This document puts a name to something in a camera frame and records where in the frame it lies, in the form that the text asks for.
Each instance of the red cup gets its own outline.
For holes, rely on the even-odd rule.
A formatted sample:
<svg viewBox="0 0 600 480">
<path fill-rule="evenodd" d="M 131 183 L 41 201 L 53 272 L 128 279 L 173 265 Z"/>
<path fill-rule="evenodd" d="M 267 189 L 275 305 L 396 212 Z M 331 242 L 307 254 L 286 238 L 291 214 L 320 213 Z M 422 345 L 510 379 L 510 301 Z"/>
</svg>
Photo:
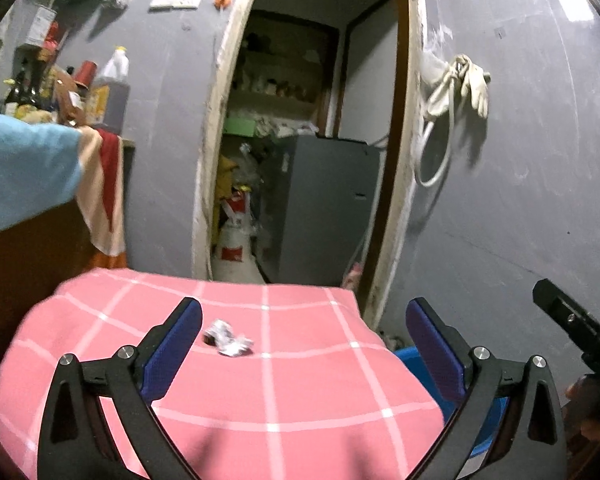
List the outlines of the red cup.
<svg viewBox="0 0 600 480">
<path fill-rule="evenodd" d="M 96 76 L 96 70 L 98 66 L 93 61 L 84 61 L 80 66 L 80 70 L 74 77 L 74 81 L 77 85 L 88 88 L 93 82 L 93 78 Z"/>
</svg>

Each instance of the green container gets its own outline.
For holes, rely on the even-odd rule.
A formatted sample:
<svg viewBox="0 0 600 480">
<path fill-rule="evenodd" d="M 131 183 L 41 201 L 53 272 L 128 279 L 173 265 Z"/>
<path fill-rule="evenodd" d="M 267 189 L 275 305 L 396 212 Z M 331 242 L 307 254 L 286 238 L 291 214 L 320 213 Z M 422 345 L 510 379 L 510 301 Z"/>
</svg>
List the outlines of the green container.
<svg viewBox="0 0 600 480">
<path fill-rule="evenodd" d="M 222 132 L 228 135 L 253 137 L 256 133 L 256 121 L 239 117 L 227 117 L 224 119 Z"/>
</svg>

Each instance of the bottle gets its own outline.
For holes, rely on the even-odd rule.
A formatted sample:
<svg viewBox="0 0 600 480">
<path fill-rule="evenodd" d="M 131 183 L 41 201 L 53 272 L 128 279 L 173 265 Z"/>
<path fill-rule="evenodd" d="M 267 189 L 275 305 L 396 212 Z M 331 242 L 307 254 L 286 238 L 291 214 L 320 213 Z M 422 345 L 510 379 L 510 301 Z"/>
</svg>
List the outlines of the bottle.
<svg viewBox="0 0 600 480">
<path fill-rule="evenodd" d="M 123 46 L 117 46 L 111 59 L 107 61 L 107 64 L 102 71 L 100 76 L 102 78 L 113 79 L 121 83 L 126 82 L 126 77 L 129 74 L 129 59 L 126 56 L 126 48 Z"/>
<path fill-rule="evenodd" d="M 4 114 L 9 117 L 15 117 L 18 106 L 22 103 L 22 99 L 25 96 L 24 91 L 24 77 L 27 71 L 27 60 L 22 61 L 20 71 L 13 80 L 11 90 L 4 98 Z"/>
<path fill-rule="evenodd" d="M 26 97 L 23 99 L 22 104 L 33 106 L 36 110 L 42 108 L 42 99 L 40 98 L 40 83 L 42 82 L 42 72 L 45 69 L 45 63 L 43 61 L 37 61 L 33 64 L 31 69 L 31 81 L 29 83 L 29 89 L 27 90 Z"/>
</svg>

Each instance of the dark bottle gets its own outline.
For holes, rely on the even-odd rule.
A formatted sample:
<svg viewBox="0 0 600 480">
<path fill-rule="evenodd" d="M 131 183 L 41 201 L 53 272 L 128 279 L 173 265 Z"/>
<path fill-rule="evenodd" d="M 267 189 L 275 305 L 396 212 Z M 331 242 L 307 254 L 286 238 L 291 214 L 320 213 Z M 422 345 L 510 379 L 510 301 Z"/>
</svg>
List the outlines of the dark bottle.
<svg viewBox="0 0 600 480">
<path fill-rule="evenodd" d="M 23 99 L 22 104 L 32 105 L 37 110 L 42 109 L 42 99 L 40 98 L 40 83 L 42 82 L 42 73 L 45 69 L 43 61 L 35 61 L 31 69 L 31 82 L 27 95 Z"/>
<path fill-rule="evenodd" d="M 20 71 L 16 75 L 11 90 L 4 98 L 4 114 L 9 117 L 15 117 L 18 106 L 22 104 L 22 100 L 26 95 L 24 89 L 24 77 L 27 71 L 27 60 L 22 62 Z"/>
</svg>

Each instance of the work glove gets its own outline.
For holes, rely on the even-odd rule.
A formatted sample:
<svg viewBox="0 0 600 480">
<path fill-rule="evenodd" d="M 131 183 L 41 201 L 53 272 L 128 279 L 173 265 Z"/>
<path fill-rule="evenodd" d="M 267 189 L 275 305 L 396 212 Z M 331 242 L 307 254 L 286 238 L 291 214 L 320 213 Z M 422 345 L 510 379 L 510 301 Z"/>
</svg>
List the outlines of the work glove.
<svg viewBox="0 0 600 480">
<path fill-rule="evenodd" d="M 485 74 L 484 70 L 475 63 L 470 62 L 460 89 L 460 95 L 463 98 L 471 92 L 471 106 L 483 119 L 486 119 L 489 113 L 486 78 L 488 78 L 488 75 Z"/>
<path fill-rule="evenodd" d="M 456 56 L 450 64 L 446 62 L 444 65 L 437 63 L 437 66 L 435 67 L 436 71 L 439 73 L 440 69 L 444 67 L 444 72 L 442 79 L 439 79 L 437 82 L 436 89 L 431 93 L 427 100 L 424 113 L 427 121 L 435 121 L 436 118 L 449 110 L 449 91 L 451 84 L 453 83 L 455 92 L 458 89 L 459 82 L 463 81 L 464 75 L 470 65 L 471 60 L 464 54 Z"/>
</svg>

